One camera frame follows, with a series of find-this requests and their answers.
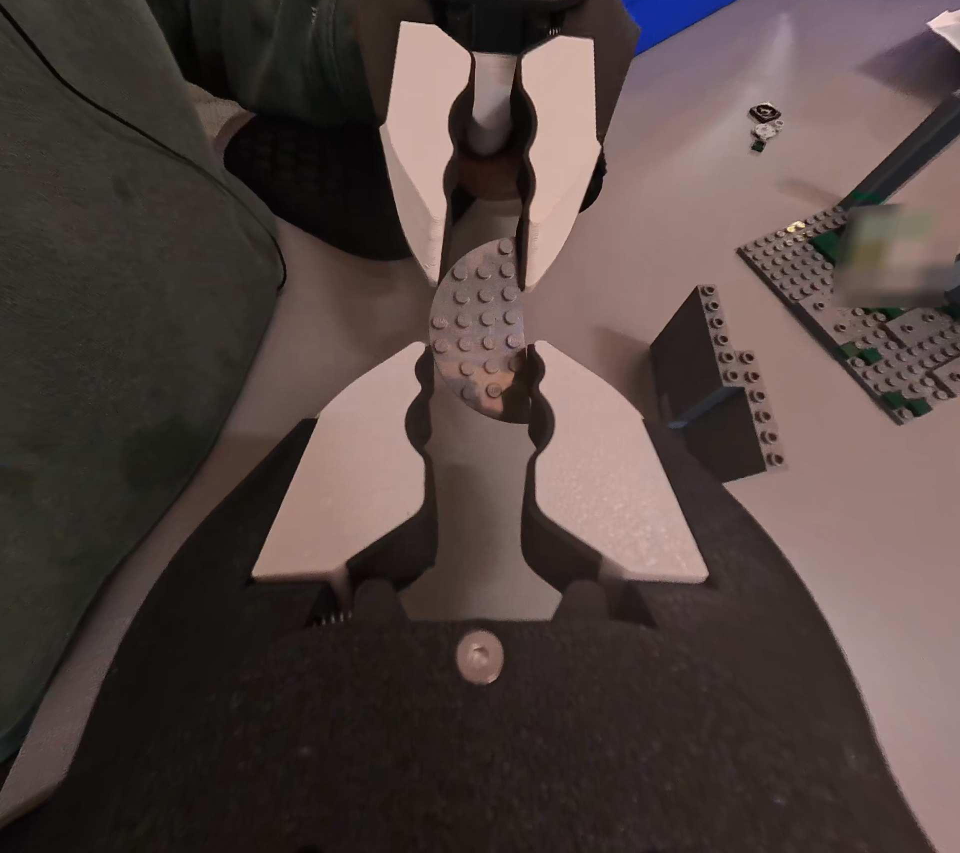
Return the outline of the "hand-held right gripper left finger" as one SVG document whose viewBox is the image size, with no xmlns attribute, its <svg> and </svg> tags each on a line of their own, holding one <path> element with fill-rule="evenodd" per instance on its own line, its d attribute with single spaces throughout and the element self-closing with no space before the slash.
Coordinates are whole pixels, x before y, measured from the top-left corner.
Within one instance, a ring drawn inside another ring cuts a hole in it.
<svg viewBox="0 0 960 853">
<path fill-rule="evenodd" d="M 324 583 L 350 609 L 363 583 L 402 591 L 435 565 L 433 391 L 433 359 L 414 341 L 317 414 L 251 569 L 255 583 Z"/>
</svg>

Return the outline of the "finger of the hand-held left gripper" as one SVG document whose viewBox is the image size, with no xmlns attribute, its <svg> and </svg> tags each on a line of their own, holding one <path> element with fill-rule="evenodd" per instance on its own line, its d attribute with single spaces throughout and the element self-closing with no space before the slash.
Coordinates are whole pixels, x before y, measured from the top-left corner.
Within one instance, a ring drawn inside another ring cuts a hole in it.
<svg viewBox="0 0 960 853">
<path fill-rule="evenodd" d="M 517 74 L 522 119 L 517 256 L 519 286 L 531 291 L 566 244 L 594 175 L 594 41 L 558 35 L 525 52 Z"/>
<path fill-rule="evenodd" d="M 438 25 L 400 23 L 379 132 L 401 230 L 431 287 L 440 282 L 449 221 L 450 118 L 472 69 L 471 53 Z"/>
</svg>

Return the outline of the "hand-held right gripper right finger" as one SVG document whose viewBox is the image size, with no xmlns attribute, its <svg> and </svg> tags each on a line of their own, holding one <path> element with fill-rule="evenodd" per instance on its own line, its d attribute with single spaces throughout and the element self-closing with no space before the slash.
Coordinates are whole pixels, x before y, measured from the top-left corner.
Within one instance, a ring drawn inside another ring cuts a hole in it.
<svg viewBox="0 0 960 853">
<path fill-rule="evenodd" d="M 614 619 L 634 587 L 710 583 L 643 414 L 546 340 L 528 347 L 520 547 L 558 595 L 551 620 Z"/>
</svg>

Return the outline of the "grey stepped brick wall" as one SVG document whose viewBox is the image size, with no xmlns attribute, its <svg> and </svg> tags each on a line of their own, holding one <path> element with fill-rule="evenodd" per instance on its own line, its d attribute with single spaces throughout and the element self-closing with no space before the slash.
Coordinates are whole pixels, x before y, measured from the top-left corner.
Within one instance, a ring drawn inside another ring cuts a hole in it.
<svg viewBox="0 0 960 853">
<path fill-rule="evenodd" d="M 695 286 L 650 346 L 659 414 L 722 484 L 786 470 L 757 353 L 740 348 L 714 283 Z"/>
</svg>

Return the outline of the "dark grey half-round plate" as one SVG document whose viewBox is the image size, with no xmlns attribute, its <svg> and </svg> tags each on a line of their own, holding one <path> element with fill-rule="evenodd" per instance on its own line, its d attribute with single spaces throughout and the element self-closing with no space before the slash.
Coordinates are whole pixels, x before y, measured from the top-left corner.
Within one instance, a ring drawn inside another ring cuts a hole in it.
<svg viewBox="0 0 960 853">
<path fill-rule="evenodd" d="M 463 255 L 441 279 L 429 318 L 438 377 L 474 412 L 510 424 L 530 415 L 527 341 L 514 241 Z"/>
</svg>

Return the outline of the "small black brick piece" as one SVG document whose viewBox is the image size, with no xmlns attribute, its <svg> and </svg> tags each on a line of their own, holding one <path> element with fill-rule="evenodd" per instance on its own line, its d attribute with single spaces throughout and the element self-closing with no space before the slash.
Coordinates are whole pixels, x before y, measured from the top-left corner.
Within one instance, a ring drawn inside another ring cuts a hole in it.
<svg viewBox="0 0 960 853">
<path fill-rule="evenodd" d="M 750 127 L 750 150 L 762 153 L 784 128 L 783 113 L 770 102 L 758 103 L 749 111 L 752 121 Z"/>
</svg>

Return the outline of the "person's green sweatshirt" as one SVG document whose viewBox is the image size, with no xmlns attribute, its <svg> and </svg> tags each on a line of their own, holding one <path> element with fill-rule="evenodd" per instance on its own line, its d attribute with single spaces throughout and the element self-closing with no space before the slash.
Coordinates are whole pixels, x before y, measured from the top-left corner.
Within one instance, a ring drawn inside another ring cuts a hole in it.
<svg viewBox="0 0 960 853">
<path fill-rule="evenodd" d="M 146 0 L 2 0 L 2 760 L 209 455 L 285 278 L 189 84 Z"/>
</svg>

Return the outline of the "grey brick baseplate build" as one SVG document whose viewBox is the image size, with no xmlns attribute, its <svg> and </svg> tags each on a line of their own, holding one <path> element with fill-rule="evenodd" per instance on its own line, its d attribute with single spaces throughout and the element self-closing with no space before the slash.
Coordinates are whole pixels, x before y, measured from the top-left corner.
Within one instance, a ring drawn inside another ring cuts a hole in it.
<svg viewBox="0 0 960 853">
<path fill-rule="evenodd" d="M 892 201 L 958 133 L 952 91 L 834 206 L 738 248 L 899 424 L 958 399 L 958 220 Z"/>
</svg>

